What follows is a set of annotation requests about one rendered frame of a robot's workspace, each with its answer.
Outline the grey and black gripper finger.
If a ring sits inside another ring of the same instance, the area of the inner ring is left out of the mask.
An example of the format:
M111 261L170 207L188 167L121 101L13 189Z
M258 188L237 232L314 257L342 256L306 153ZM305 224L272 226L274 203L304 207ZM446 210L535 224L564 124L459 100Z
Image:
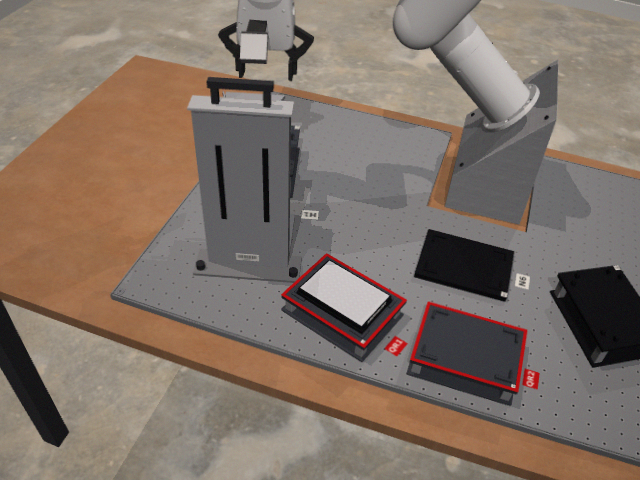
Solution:
M242 78L245 73L245 63L241 63L240 60L240 46L233 40L231 40L230 37L228 37L229 35L236 32L236 28L237 22L220 30L218 33L218 37L224 43L225 48L233 54L233 57L235 58L236 71L239 71L239 78Z
M293 75L297 75L297 61L303 56L314 42L314 36L304 31L294 24L294 35L302 39L304 42L298 48L294 45L290 50L285 51L289 58L288 63L288 80L292 81ZM300 48L301 47L301 48Z

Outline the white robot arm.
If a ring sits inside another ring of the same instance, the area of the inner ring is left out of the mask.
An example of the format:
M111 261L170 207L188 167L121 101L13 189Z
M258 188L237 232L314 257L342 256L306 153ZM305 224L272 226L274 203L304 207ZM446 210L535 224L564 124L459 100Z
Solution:
M497 132L525 116L540 92L521 81L469 14L480 1L400 0L393 30L410 49L430 48L485 115L485 129ZM241 31L241 63L267 64L266 26L267 21L249 20Z

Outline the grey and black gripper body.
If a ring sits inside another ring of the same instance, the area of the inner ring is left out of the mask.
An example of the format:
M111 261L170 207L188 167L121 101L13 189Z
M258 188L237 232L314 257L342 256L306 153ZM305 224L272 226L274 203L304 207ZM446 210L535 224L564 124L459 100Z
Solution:
M265 32L268 32L269 37L268 50L287 51L292 49L295 39L294 0L238 0L237 43L239 46L241 31L247 30L249 20L267 21Z

